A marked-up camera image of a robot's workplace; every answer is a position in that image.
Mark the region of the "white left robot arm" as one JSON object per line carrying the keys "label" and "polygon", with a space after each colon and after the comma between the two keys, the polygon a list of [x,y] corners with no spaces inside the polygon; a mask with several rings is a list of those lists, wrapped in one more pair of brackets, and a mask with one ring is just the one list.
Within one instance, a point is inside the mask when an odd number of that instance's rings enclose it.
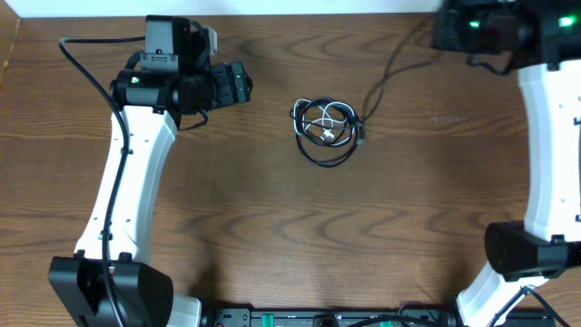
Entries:
{"label": "white left robot arm", "polygon": [[202,302],[150,265],[153,208],[180,121],[249,101],[240,62],[138,53],[111,83],[111,142],[90,220],[48,281],[78,326],[201,326]]}

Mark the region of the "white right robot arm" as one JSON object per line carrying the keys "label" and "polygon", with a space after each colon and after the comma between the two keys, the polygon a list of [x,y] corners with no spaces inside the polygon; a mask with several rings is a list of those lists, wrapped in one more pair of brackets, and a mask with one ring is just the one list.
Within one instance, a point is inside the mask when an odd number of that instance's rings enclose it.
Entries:
{"label": "white right robot arm", "polygon": [[457,326],[500,326],[537,287],[580,264],[580,4],[445,0],[432,44],[473,67],[481,55],[509,53],[526,108],[526,213],[487,227],[486,263],[452,311]]}

